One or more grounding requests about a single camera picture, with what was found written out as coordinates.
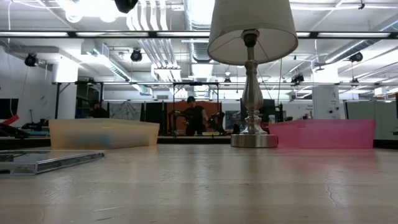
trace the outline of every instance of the pink plastic bin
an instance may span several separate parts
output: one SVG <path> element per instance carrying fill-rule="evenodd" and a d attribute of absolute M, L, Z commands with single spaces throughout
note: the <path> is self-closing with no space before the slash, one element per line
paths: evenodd
<path fill-rule="evenodd" d="M 269 125 L 280 147 L 302 149 L 371 149 L 374 120 L 317 119 L 298 120 Z"/>

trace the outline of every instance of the spotlight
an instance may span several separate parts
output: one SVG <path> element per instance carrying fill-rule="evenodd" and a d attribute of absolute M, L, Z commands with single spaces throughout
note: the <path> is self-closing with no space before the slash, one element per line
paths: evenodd
<path fill-rule="evenodd" d="M 293 77 L 291 81 L 291 83 L 293 83 L 292 86 L 297 86 L 302 82 L 304 82 L 304 76 L 302 74 L 298 74 L 296 77 Z"/>
<path fill-rule="evenodd" d="M 359 83 L 357 78 L 353 78 L 350 83 Z"/>
<path fill-rule="evenodd" d="M 130 58 L 133 62 L 140 62 L 142 60 L 141 49 L 134 49 Z"/>
<path fill-rule="evenodd" d="M 360 62 L 363 59 L 363 55 L 361 54 L 361 52 L 358 52 L 356 54 L 354 54 L 353 56 L 351 56 L 348 60 L 350 62 Z"/>
<path fill-rule="evenodd" d="M 129 13 L 131 9 L 134 9 L 138 0 L 114 0 L 114 2 L 119 12 Z"/>
<path fill-rule="evenodd" d="M 36 67 L 39 60 L 36 57 L 36 53 L 29 53 L 25 59 L 25 65 L 28 67 Z"/>

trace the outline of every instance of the table lamp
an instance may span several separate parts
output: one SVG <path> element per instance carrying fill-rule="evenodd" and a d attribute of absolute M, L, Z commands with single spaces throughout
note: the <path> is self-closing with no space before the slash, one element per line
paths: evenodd
<path fill-rule="evenodd" d="M 257 66 L 292 53 L 298 46 L 289 0 L 216 0 L 208 55 L 214 61 L 246 67 L 243 104 L 246 129 L 231 136 L 233 147 L 277 147 L 277 136 L 260 127 L 262 93 Z"/>

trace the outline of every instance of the lamp stem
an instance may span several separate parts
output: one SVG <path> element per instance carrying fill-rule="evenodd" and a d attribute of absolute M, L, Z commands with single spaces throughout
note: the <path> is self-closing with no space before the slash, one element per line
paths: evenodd
<path fill-rule="evenodd" d="M 243 91 L 243 105 L 248 110 L 248 117 L 245 119 L 246 128 L 241 134 L 265 134 L 261 129 L 261 118 L 259 109 L 262 107 L 263 98 L 260 85 L 257 80 L 258 63 L 254 59 L 254 47 L 248 47 L 248 60 L 246 67 L 246 84 Z"/>
<path fill-rule="evenodd" d="M 248 60 L 254 60 L 254 47 L 248 47 Z"/>

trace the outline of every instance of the column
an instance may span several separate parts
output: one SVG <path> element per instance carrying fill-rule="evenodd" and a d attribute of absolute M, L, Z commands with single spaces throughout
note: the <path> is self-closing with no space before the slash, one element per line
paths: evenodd
<path fill-rule="evenodd" d="M 79 65 L 69 59 L 53 65 L 54 82 L 77 81 Z M 75 119 L 77 86 L 74 84 L 66 87 L 61 93 L 58 102 L 58 119 Z"/>
<path fill-rule="evenodd" d="M 314 86 L 312 90 L 314 119 L 341 119 L 339 82 L 337 68 L 327 67 L 314 72 L 313 81 L 317 83 L 331 83 L 329 86 Z"/>

